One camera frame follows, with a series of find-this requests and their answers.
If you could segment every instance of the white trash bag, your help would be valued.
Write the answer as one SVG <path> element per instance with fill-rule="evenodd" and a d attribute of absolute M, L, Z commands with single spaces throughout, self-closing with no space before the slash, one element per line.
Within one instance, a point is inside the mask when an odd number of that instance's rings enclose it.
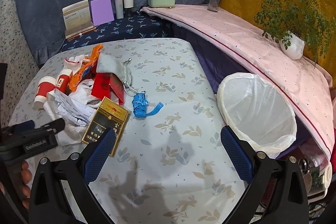
<path fill-rule="evenodd" d="M 217 105 L 224 121 L 255 151 L 276 158 L 296 139 L 292 106 L 275 87 L 258 75 L 235 73 L 218 87 Z"/>

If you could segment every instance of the orange plastic bag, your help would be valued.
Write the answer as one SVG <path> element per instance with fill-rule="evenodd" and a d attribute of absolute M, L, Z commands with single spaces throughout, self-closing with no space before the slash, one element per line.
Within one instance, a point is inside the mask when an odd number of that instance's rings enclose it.
<path fill-rule="evenodd" d="M 93 47 L 91 56 L 88 58 L 90 61 L 87 62 L 85 65 L 82 65 L 79 71 L 77 71 L 72 76 L 69 83 L 69 88 L 71 91 L 75 91 L 80 81 L 82 81 L 90 73 L 91 69 L 93 69 L 97 65 L 99 52 L 103 47 L 104 46 L 101 44 Z"/>

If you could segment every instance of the red paper cup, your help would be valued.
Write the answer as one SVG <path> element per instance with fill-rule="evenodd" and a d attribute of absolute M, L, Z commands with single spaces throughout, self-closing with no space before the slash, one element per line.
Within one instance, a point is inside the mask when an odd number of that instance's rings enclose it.
<path fill-rule="evenodd" d="M 61 92 L 65 93 L 65 90 L 70 82 L 72 74 L 73 72 L 70 69 L 62 70 L 59 76 L 57 77 L 55 89 L 60 90 Z"/>
<path fill-rule="evenodd" d="M 36 109 L 43 108 L 43 104 L 47 101 L 47 93 L 54 90 L 56 79 L 54 77 L 43 77 L 38 84 L 37 92 L 34 100 Z"/>

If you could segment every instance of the pink tablecloth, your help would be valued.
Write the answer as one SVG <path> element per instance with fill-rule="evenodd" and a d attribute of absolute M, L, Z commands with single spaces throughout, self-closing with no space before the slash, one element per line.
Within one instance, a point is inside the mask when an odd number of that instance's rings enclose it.
<path fill-rule="evenodd" d="M 291 60 L 279 45 L 261 36 L 261 29 L 223 9 L 213 13 L 206 6 L 176 5 L 172 9 L 146 7 L 144 11 L 200 35 L 251 73 L 273 82 L 330 160 L 335 138 L 331 76 L 325 70 L 314 69 L 304 57 Z"/>

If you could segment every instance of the purple notebook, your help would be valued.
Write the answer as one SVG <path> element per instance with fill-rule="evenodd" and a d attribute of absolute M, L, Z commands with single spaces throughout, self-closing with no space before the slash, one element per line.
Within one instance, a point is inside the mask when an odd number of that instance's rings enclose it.
<path fill-rule="evenodd" d="M 94 26 L 114 21 L 111 0 L 92 0 L 91 14 Z"/>

